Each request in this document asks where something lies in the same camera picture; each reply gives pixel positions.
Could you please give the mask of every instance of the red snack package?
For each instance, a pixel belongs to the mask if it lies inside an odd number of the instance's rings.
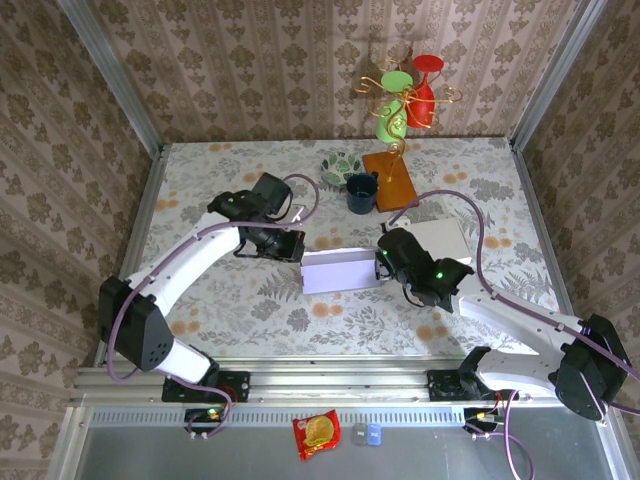
[[[340,421],[335,410],[293,421],[293,434],[300,460],[309,459],[314,453],[335,448],[340,443]]]

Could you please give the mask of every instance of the patterned tablecloth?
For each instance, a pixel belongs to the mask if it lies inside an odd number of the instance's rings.
[[[304,173],[319,182],[320,206],[303,227],[308,251],[375,245],[390,214],[347,210],[343,191],[320,179],[332,152],[384,150],[377,140],[174,144],[151,221],[143,263],[191,229],[223,191],[250,189],[262,172]],[[483,265],[487,278],[550,309],[556,297],[504,139],[409,141],[405,161],[416,191],[458,190],[480,206],[487,223]],[[292,182],[294,202],[311,205],[313,190]],[[433,197],[410,210],[412,222],[455,216],[473,252],[478,225],[470,207]],[[477,345],[525,352],[526,347],[480,322],[438,308],[409,305],[399,284],[305,296],[300,267],[268,260],[219,260],[178,300],[167,321],[181,340],[211,355],[296,354],[463,355]]]

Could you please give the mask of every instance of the small gray object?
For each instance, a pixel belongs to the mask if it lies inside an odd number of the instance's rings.
[[[367,424],[356,423],[353,426],[353,443],[355,445],[367,445]]]

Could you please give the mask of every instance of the decorative plate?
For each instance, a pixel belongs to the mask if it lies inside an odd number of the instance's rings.
[[[363,173],[362,160],[344,152],[332,153],[320,166],[322,179],[330,185],[344,187],[356,173]]]

